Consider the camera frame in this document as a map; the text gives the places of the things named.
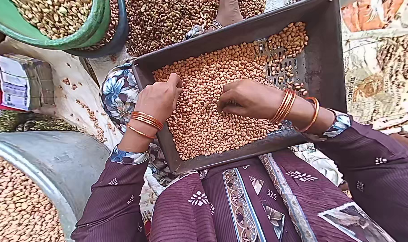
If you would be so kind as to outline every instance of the woman's right hand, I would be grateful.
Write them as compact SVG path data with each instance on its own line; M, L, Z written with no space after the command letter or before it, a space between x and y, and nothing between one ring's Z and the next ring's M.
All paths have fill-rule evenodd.
M254 80L242 79L223 87L217 109L257 119L271 119L280 106L284 92Z
M285 92L254 80L243 79L223 87L217 109L219 112L237 114L257 119L272 119L280 107ZM302 129L310 124L315 112L314 105L297 96L286 119ZM307 131L322 134L333 123L334 114L325 109L319 110L318 119Z

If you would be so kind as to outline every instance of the woman's left hand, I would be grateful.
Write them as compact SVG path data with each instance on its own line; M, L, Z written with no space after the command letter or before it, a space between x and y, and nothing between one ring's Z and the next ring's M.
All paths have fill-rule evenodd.
M147 85L140 92L134 111L151 115L160 122L166 121L176 108L179 95L183 91L181 86L182 82L176 73L171 73L167 82ZM129 121L129 125L148 136L155 136L158 131L156 127L135 119ZM151 139L127 129L118 148L126 152L145 152L151 141Z
M167 82L156 82L153 85L147 85L140 92L134 111L152 115L160 122L164 122L176 108L177 100L182 91L180 76L171 73Z

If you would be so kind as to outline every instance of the purple kurta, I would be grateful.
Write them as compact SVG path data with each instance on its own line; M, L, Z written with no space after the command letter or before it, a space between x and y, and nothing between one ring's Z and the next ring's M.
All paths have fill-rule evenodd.
M315 145L336 162L356 203L282 150L180 175L155 203L150 240L408 242L408 148L351 123ZM111 160L92 186L76 242L146 241L138 203L147 161Z

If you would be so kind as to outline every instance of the wrist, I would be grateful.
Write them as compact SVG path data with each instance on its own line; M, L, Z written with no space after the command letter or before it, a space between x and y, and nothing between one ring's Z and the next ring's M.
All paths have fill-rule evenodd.
M305 128L313 119L315 114L315 106L308 102L307 100L298 97L293 103L291 112L288 114L287 118L295 125L298 129ZM328 130L334 122L334 114L320 107L318 117L313 125L306 131L306 133L320 135Z
M145 122L136 119L132 119L131 121L129 121L128 125L152 137L155 137L156 133L158 132L158 129L153 127L152 125L146 124Z
M129 122L129 125L149 136L155 136L156 132L158 131L156 128L134 119ZM152 139L149 139L138 134L134 130L127 128L118 148L126 152L142 153L148 150L149 144L152 141Z

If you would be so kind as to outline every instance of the sleeve cuff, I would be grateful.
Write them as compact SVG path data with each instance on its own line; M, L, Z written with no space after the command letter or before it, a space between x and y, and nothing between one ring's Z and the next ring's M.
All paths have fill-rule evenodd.
M119 150L117 146L114 148L110 156L110 162L119 164L141 164L150 158L150 150L143 153L126 152Z
M345 131L347 128L352 126L352 122L350 120L349 115L329 108L328 110L334 113L335 119L333 125L331 125L331 127L328 128L327 131L325 131L322 136L302 133L308 139L308 141L320 142L325 141L328 138L334 138L337 135L341 134L343 131Z

